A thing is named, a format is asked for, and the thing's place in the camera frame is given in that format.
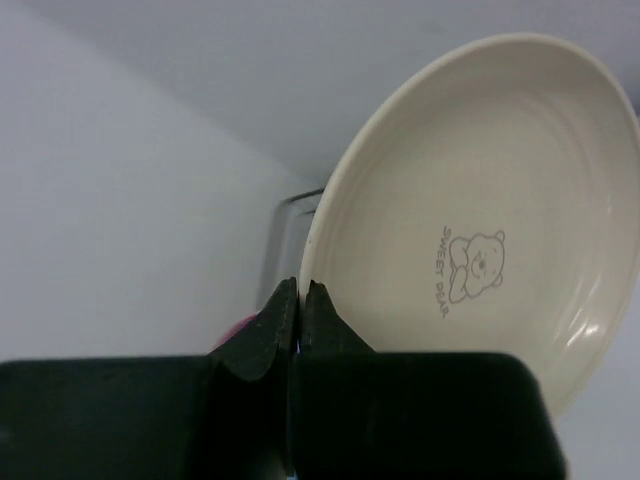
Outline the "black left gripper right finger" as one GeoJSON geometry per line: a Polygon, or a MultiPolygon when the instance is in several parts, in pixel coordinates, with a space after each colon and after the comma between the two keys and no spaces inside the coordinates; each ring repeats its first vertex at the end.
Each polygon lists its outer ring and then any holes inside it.
{"type": "Polygon", "coordinates": [[[557,407],[506,351],[378,353],[311,283],[296,308],[292,458],[302,479],[566,479],[557,407]]]}

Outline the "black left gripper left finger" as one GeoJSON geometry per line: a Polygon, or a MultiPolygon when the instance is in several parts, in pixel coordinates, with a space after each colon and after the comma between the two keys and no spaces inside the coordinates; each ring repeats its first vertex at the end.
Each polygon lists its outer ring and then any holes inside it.
{"type": "Polygon", "coordinates": [[[1,366],[5,479],[285,479],[294,279],[205,355],[1,366]]]}

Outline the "pink plate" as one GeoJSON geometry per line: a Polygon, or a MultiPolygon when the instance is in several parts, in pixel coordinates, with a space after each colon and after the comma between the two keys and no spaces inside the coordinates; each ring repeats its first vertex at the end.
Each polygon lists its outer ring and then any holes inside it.
{"type": "Polygon", "coordinates": [[[239,331],[241,331],[248,324],[250,324],[256,318],[256,316],[257,316],[257,314],[254,313],[254,314],[249,315],[248,317],[240,320],[235,325],[233,325],[224,335],[222,335],[218,339],[217,343],[213,347],[213,350],[217,350],[219,347],[221,347],[227,341],[229,341],[231,338],[233,338],[239,331]]]}

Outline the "cream plate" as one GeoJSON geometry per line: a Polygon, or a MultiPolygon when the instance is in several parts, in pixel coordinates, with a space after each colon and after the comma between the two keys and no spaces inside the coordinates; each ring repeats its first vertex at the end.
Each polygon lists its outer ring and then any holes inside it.
{"type": "Polygon", "coordinates": [[[518,357],[562,414],[639,275],[639,125],[610,70],[533,33],[430,63],[372,115],[314,214],[299,290],[377,351],[518,357]]]}

